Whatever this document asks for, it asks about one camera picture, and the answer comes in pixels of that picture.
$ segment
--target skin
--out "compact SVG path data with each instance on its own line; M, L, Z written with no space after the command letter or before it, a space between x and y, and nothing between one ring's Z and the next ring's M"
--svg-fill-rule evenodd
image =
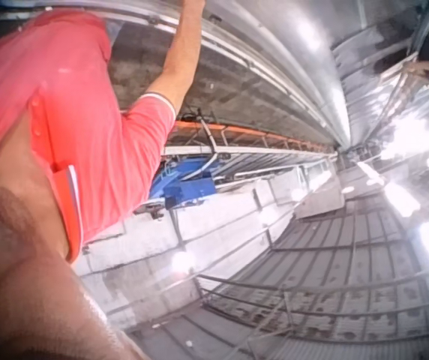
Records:
M199 60L204 5L183 1L163 73L148 89L177 111ZM29 122L24 112L0 143L0 359L38 350L64 356L56 359L147 359L109 327L65 261L64 224L32 153Z

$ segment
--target forearm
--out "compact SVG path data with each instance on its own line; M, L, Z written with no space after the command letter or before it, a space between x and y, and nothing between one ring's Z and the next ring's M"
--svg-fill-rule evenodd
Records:
M201 50L201 19L204 0L184 0L183 11L163 72L193 82Z

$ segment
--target blue machine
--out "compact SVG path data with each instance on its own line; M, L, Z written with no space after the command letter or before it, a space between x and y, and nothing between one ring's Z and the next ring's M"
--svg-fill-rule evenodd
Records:
M187 158L181 162L168 165L153 181L150 199L164 197L166 208L198 205L198 199L216 194L215 182L211 171L220 166L216 160L196 178L186 181L182 179L202 169L208 162L206 157Z

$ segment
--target shirt sleeve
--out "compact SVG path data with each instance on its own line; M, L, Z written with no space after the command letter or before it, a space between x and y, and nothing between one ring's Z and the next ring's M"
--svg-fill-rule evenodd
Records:
M161 152L176 120L174 106L162 95L144 94L123 114L124 147L132 158L142 201L148 198L161 161Z

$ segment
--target red polo shirt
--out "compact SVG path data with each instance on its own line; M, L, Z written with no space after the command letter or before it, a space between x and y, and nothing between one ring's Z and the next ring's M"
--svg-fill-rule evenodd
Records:
M158 94L121 114L107 73L104 23L76 10L41 14L0 40L0 140L23 111L70 241L82 243L148 197L176 112Z

